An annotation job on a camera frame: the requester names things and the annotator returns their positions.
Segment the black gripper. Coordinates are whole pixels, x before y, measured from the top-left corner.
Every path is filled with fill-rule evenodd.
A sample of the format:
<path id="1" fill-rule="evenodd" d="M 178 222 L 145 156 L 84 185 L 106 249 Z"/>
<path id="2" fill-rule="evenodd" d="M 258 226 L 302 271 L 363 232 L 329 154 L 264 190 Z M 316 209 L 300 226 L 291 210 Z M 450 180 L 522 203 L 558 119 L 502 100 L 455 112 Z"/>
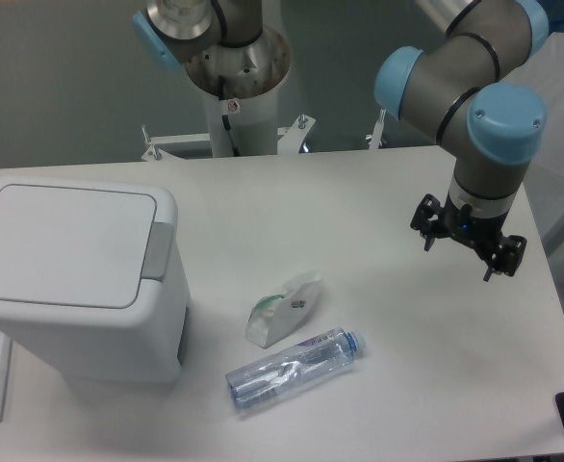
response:
<path id="1" fill-rule="evenodd" d="M 507 215 L 504 212 L 491 218 L 475 216 L 472 206 L 458 208 L 449 197 L 441 205 L 428 193 L 418 205 L 410 227 L 424 239 L 424 251 L 429 251 L 437 239 L 452 239 L 478 252 L 492 252 L 483 276 L 488 282 L 494 274 L 513 277 L 526 251 L 525 237 L 503 235 Z"/>

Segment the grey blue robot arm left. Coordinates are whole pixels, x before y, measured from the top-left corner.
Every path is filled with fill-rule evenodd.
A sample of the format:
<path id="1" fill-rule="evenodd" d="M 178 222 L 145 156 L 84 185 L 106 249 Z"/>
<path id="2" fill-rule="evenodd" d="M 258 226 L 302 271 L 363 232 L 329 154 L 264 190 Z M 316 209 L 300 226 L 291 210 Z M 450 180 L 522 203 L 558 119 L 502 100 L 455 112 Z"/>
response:
<path id="1" fill-rule="evenodd" d="M 533 1 L 424 1 L 423 11 L 446 35 L 432 53 L 407 46 L 378 71 L 379 106 L 409 123 L 456 160 L 445 202 L 427 195 L 411 226 L 427 244 L 449 238 L 472 249 L 487 274 L 513 275 L 526 249 L 502 225 L 536 150 L 540 132 L 523 111 L 524 88 L 507 73 L 527 61 L 549 27 Z M 217 157 L 277 154 L 274 116 L 239 116 L 286 77 L 288 47 L 263 22 L 258 1 L 151 1 L 134 14 L 143 47 L 162 67 L 184 67 L 210 98 Z"/>

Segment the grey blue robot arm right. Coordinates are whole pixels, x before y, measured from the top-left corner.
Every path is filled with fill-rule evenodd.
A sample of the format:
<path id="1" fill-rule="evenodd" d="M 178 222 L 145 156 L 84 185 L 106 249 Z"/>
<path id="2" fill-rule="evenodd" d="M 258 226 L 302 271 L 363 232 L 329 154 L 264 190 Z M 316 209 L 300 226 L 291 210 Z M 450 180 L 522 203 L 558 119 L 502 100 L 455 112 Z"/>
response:
<path id="1" fill-rule="evenodd" d="M 373 91 L 387 113 L 455 159 L 445 204 L 426 199 L 411 226 L 428 244 L 451 238 L 487 261 L 518 255 L 524 239 L 501 229 L 538 151 L 547 109 L 535 91 L 503 79 L 545 43 L 548 16 L 536 1 L 418 5 L 445 42 L 432 52 L 393 52 Z"/>

